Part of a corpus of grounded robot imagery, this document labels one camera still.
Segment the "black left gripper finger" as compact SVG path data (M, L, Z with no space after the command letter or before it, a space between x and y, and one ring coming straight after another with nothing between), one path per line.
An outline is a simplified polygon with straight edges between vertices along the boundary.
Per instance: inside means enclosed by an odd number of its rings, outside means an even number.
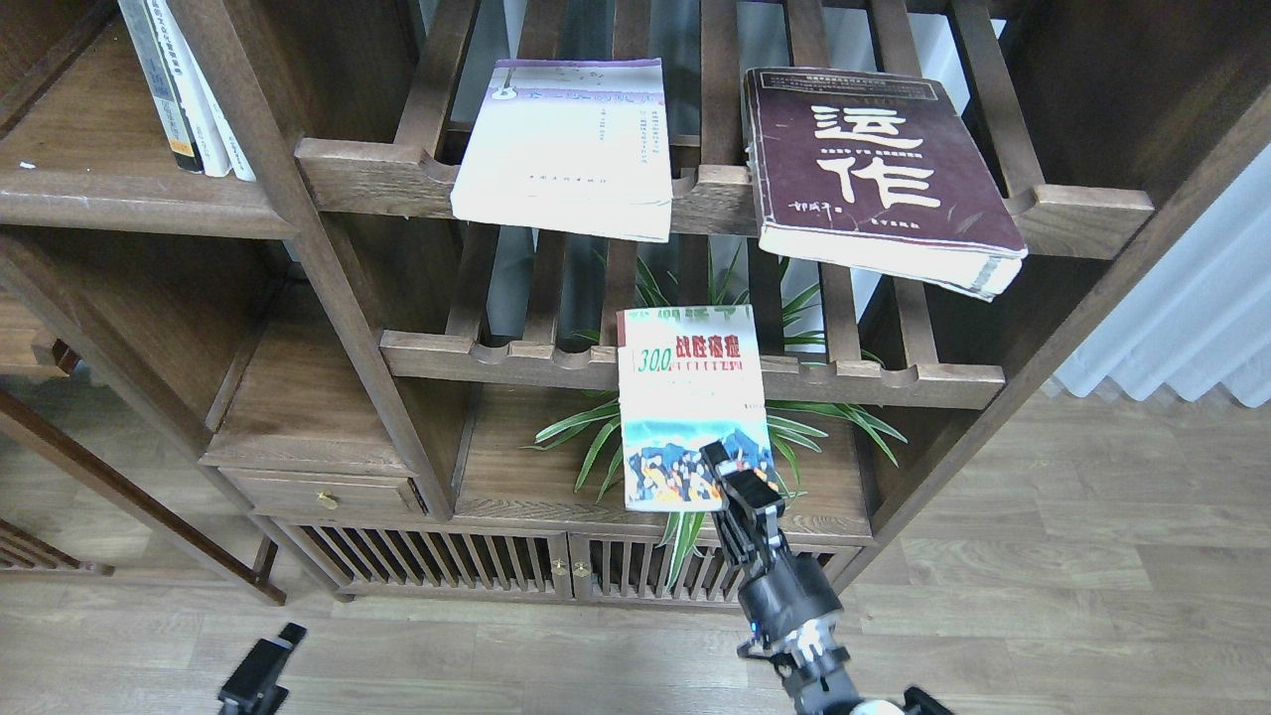
M219 690L219 714L276 714L289 697L277 679L306 629L289 622L277 638L261 639Z

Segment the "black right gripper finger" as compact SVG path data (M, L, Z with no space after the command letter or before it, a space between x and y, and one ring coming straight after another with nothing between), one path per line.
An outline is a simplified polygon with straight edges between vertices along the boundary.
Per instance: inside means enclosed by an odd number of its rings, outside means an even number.
M722 486L719 507L712 512L721 549L727 558L741 556L741 503L728 486Z
M702 461L718 489L728 486L741 503L741 526L777 526L784 500L775 489L759 478L758 471L737 470L723 444L713 442L702 448Z

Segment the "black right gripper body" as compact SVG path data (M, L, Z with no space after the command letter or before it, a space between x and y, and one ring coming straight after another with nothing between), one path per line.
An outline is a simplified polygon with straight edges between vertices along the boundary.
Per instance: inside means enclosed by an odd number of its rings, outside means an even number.
M841 601L813 558L791 551L775 519L742 525L722 516L719 533L730 564L744 574L738 603L758 643L831 640Z

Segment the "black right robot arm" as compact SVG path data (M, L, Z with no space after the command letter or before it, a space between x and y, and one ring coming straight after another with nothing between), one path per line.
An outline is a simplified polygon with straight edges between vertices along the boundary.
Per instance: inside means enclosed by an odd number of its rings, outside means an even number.
M835 641L843 605L819 563L794 555L780 532L784 500L752 470L738 470L719 442L702 451L722 493L714 525L728 563L744 575L738 603L749 618L741 659L770 662L797 714L947 714L916 686L902 705L868 700L849 677L849 654Z

